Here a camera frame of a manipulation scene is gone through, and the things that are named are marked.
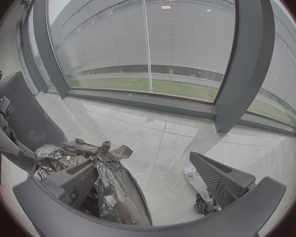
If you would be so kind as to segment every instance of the gray floor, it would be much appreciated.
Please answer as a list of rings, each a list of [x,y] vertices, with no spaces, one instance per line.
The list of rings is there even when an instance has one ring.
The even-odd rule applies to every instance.
[[[217,134],[214,122],[74,97],[61,100],[56,94],[36,96],[44,110],[64,131],[69,141],[84,139],[111,149],[129,146],[134,152],[123,165],[137,179],[147,199],[154,226],[187,222],[203,217],[193,210],[196,191],[182,169],[191,166],[195,151],[256,176],[256,183],[270,176],[287,190],[275,213],[260,230],[264,236],[287,211],[296,197],[296,138],[235,126],[228,134]],[[26,173],[3,161],[3,197],[24,226],[28,219],[15,199],[12,187],[26,180]],[[8,181],[10,175],[17,180]]]

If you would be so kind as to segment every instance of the white packaging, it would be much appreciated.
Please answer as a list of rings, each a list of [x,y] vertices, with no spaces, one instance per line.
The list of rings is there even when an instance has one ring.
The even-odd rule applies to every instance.
[[[211,199],[209,198],[209,194],[207,191],[207,186],[204,183],[203,179],[199,176],[197,170],[194,166],[185,168],[182,170],[185,177],[189,181],[190,184],[194,187],[194,189],[201,195],[201,197],[206,201],[209,202]]]

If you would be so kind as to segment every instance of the lamp post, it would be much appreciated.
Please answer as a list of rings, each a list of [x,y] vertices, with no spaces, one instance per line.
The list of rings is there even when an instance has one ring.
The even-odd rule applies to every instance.
[[[150,66],[150,51],[149,51],[149,37],[148,37],[148,25],[147,25],[147,14],[146,14],[146,2],[143,0],[144,10],[144,22],[145,22],[145,33],[146,33],[146,46],[147,46],[147,59],[148,59],[148,77],[149,77],[149,91],[152,93],[152,80],[151,80],[151,66]]]

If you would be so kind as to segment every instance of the gray building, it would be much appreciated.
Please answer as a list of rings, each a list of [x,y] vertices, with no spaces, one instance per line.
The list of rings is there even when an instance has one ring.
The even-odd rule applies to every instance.
[[[145,1],[152,78],[219,88],[234,39],[234,0]],[[271,2],[274,52],[256,99],[295,118],[296,29]],[[71,0],[50,32],[69,83],[148,78],[142,0]]]

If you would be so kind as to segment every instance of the warning symbol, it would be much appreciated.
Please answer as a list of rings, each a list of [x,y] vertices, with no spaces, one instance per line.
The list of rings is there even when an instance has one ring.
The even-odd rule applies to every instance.
[[[187,177],[189,180],[193,180],[193,173],[189,173]]]

